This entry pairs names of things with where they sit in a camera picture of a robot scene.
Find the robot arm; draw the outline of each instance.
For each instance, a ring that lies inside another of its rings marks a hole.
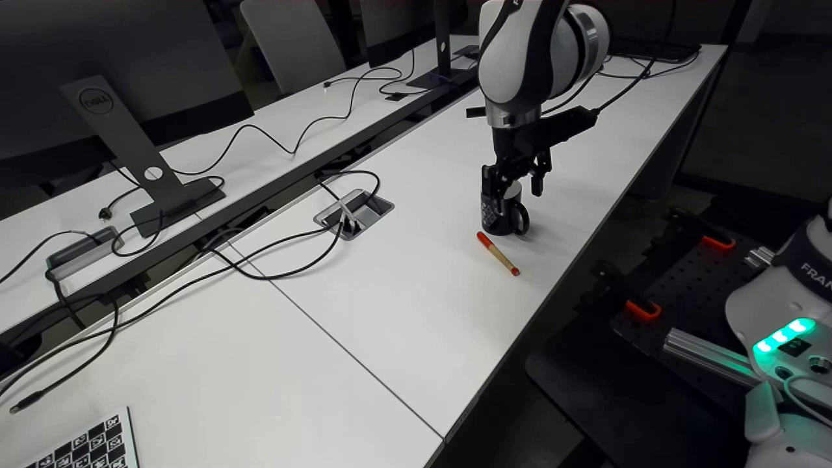
[[[520,176],[544,192],[553,143],[596,124],[596,111],[572,110],[541,119],[541,105],[570,91],[604,65],[609,27],[591,6],[566,0],[489,0],[480,7],[480,68],[497,163],[483,167],[483,230],[522,235],[527,214]]]

